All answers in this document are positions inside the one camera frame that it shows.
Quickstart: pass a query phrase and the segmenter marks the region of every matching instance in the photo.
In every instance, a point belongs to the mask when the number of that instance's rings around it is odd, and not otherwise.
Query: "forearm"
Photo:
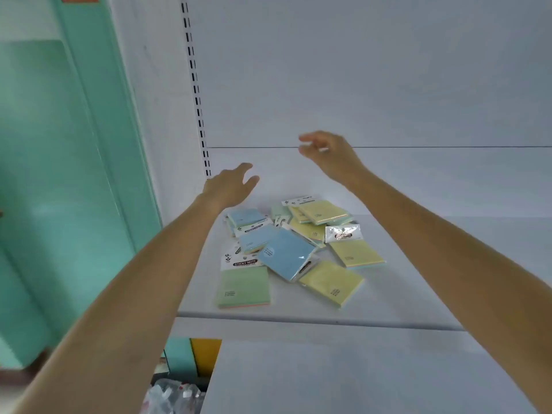
[[[540,409],[552,381],[552,290],[366,170],[347,186],[479,343]]]
[[[17,412],[138,412],[217,215],[200,196],[148,243],[66,335]]]

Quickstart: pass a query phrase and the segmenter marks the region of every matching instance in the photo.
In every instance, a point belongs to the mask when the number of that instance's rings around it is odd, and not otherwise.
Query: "perforated metal strip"
[[[199,93],[198,70],[196,67],[193,39],[191,37],[190,16],[188,3],[181,0],[182,20],[184,21],[184,31],[186,33],[186,47],[188,50],[188,67],[190,67],[191,83],[194,87],[195,117],[198,122],[199,142],[202,146],[203,163],[205,165],[205,175],[211,177],[211,163],[209,162],[209,151],[205,139],[205,124],[203,122],[202,98]]]

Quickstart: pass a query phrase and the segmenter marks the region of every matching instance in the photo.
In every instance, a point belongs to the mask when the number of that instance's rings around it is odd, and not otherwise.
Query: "blue sticky note pack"
[[[244,254],[253,253],[263,248],[274,236],[279,229],[274,225],[265,225],[259,229],[248,232],[239,237],[239,244],[242,247]]]
[[[295,281],[297,273],[316,249],[292,231],[277,229],[257,258],[282,278]]]
[[[261,214],[257,209],[252,208],[242,208],[234,209],[228,212],[228,218],[230,222],[238,228],[244,225],[251,225],[252,223],[262,221],[266,218],[265,215]]]

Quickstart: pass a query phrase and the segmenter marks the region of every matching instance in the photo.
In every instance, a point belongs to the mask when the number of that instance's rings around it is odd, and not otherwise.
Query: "person's right arm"
[[[552,412],[552,289],[371,173],[328,132],[299,139],[300,153],[355,194],[464,328],[535,407]]]

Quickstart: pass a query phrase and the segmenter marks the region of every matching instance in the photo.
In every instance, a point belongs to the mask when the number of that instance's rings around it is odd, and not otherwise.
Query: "hand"
[[[355,177],[367,171],[353,148],[340,135],[316,131],[299,136],[302,142],[299,152],[310,158],[332,180],[347,186]]]
[[[205,182],[202,196],[218,213],[225,208],[239,205],[260,180],[258,175],[254,175],[244,183],[245,173],[252,167],[252,164],[241,163],[234,170],[221,171]]]

